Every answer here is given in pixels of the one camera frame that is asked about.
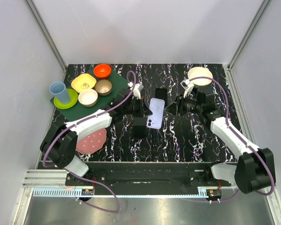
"gray floor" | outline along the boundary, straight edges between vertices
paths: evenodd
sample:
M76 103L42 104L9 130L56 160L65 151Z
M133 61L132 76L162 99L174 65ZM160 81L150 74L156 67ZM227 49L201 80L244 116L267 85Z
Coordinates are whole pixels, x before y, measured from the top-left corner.
M223 198L228 198L226 190ZM91 199L91 203L113 210L113 199ZM71 198L33 197L26 225L271 225L266 198L256 193L239 194L220 204L184 199L120 199L121 212L109 214L80 205Z

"yellow-green plate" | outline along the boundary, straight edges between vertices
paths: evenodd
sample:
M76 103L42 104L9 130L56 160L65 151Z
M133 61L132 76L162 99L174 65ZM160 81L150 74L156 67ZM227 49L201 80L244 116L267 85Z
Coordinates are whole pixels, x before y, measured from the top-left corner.
M56 108L59 109L68 109L71 108L72 106L74 106L78 100L78 93L73 90L68 88L67 89L69 96L70 96L70 102L68 104L62 104L56 97L54 98L54 105L56 106Z

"green placemat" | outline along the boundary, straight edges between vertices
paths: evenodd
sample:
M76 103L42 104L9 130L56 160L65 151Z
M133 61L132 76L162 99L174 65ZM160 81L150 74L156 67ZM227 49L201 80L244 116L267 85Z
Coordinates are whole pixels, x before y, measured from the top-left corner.
M89 74L91 74L97 81L100 80L99 78L97 78L94 75L94 70L92 70ZM118 92L121 89L128 88L127 80L125 78L121 77L121 75L117 74L117 72L114 70L111 71L111 75L107 78L107 80L109 80L112 83L111 93L107 96L99 95L98 102L93 107L85 107L85 106L81 105L79 101L77 101L77 103L69 109L58 109L58 110L70 122L79 120L83 117L93 114L98 109L102 108L104 105L107 105L107 103L110 102L110 100L112 98L115 98L117 96Z

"marble tabletop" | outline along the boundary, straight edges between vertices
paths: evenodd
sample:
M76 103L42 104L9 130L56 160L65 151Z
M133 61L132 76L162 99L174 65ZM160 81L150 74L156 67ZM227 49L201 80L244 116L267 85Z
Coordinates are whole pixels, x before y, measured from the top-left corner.
M72 64L68 66L64 79L66 86L82 73L92 70L96 64ZM167 88L168 105L176 95L183 92L180 82L187 77L192 67L208 68L229 98L231 122L240 130L237 113L233 104L229 85L222 64L110 64L118 74L126 78L129 70L136 73L138 82L145 89L145 101L149 105L155 97L156 88ZM220 88L212 84L218 107L225 110L224 97ZM115 162L214 162L236 159L227 146L211 131L205 130L196 114L173 116L167 112L163 116L163 125L159 130L148 129L146 139L132 139L133 121L124 116L119 123L107 128L107 141L94 154L80 154L83 161ZM65 117L55 110L52 123L66 122Z

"cup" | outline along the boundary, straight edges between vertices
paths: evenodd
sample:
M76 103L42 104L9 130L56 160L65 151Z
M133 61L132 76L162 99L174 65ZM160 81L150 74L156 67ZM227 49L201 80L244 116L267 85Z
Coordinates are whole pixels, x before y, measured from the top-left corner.
M64 105L71 101L66 85L63 82L56 82L52 84L50 92Z

